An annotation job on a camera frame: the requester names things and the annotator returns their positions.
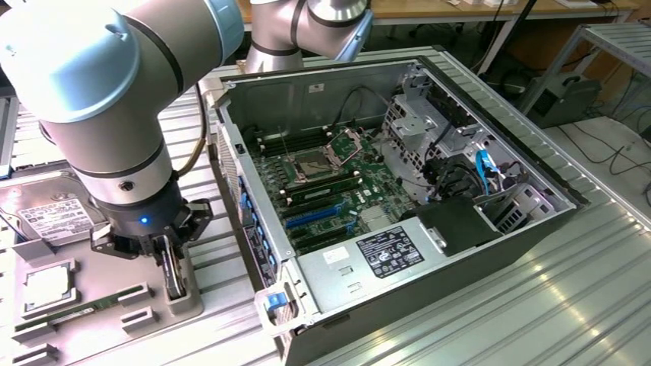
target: warning label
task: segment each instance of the warning label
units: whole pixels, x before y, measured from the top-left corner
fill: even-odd
[[[92,228],[92,220],[77,199],[19,211],[43,239],[55,240]]]
[[[425,260],[403,226],[359,240],[357,246],[377,278],[385,278]]]

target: screw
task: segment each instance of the screw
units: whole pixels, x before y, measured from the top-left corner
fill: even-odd
[[[132,181],[123,181],[117,186],[124,192],[128,192],[133,189],[135,183]]]

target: sticker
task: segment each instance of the sticker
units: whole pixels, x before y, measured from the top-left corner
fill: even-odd
[[[313,84],[313,85],[309,85],[309,87],[307,88],[307,92],[308,93],[319,93],[321,92],[323,90],[325,90],[325,84]]]
[[[317,191],[317,192],[305,194],[305,198],[304,199],[309,200],[312,197],[323,196],[324,194],[328,194],[329,191],[331,191],[329,189],[323,189],[321,191]]]
[[[357,246],[377,278],[385,278],[425,260],[403,226],[359,240]]]
[[[323,254],[323,259],[325,259],[325,263],[328,263],[329,265],[332,263],[340,261],[341,259],[347,259],[348,257],[349,257],[348,251],[345,250],[344,246],[340,246],[339,248],[336,248],[333,250],[328,250]]]
[[[77,199],[19,211],[24,222],[43,239],[55,240],[92,228],[92,220]]]

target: white label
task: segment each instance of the white label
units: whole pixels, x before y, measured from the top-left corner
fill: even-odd
[[[92,220],[77,199],[19,211],[24,222],[43,239],[55,240],[92,228]]]
[[[312,197],[323,196],[324,194],[329,193],[329,189],[323,189],[321,191],[317,191],[315,193],[305,194],[305,199],[311,199]]]
[[[323,83],[309,85],[309,87],[307,88],[307,92],[309,92],[309,93],[319,93],[323,90],[325,90],[325,84],[323,84]]]
[[[347,259],[348,257],[349,257],[348,251],[345,250],[344,246],[340,246],[339,248],[336,248],[333,250],[328,250],[323,254],[323,259],[325,259],[325,263],[328,263],[329,265],[332,263],[340,261],[341,259]]]

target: blue pcie slot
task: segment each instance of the blue pcie slot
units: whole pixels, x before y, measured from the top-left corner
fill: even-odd
[[[287,220],[284,227],[287,229],[291,229],[296,226],[305,225],[307,223],[311,223],[312,221],[321,220],[325,217],[336,216],[341,212],[341,206],[343,206],[343,204],[336,204],[335,206],[332,206],[331,208],[328,208],[325,210],[316,211],[315,213],[311,213],[303,217],[299,217],[299,218],[292,219],[292,220]]]

